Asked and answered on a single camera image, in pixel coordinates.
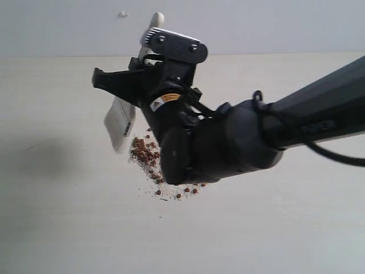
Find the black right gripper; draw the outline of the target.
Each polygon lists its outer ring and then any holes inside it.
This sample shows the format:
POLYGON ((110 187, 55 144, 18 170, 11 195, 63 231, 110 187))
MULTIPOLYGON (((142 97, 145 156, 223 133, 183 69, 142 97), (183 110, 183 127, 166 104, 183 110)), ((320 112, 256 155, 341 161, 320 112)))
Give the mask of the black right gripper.
POLYGON ((199 62, 163 55, 133 57, 125 71, 95 67, 92 85, 140 108, 158 142, 187 143, 198 123, 192 107, 200 92, 192 84, 199 62))

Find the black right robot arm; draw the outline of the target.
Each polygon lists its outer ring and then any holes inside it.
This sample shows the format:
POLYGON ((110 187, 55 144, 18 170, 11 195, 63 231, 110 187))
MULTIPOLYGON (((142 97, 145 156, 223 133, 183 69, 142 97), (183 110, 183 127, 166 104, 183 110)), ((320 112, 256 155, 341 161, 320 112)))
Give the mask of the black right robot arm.
POLYGON ((338 163, 363 167, 320 142, 364 133, 364 59, 359 58, 274 103, 261 91, 211 110, 192 88, 196 65, 151 55, 127 71, 94 70, 92 84, 141 109, 160 147, 168 184, 215 183, 275 166, 283 152, 306 146, 338 163))

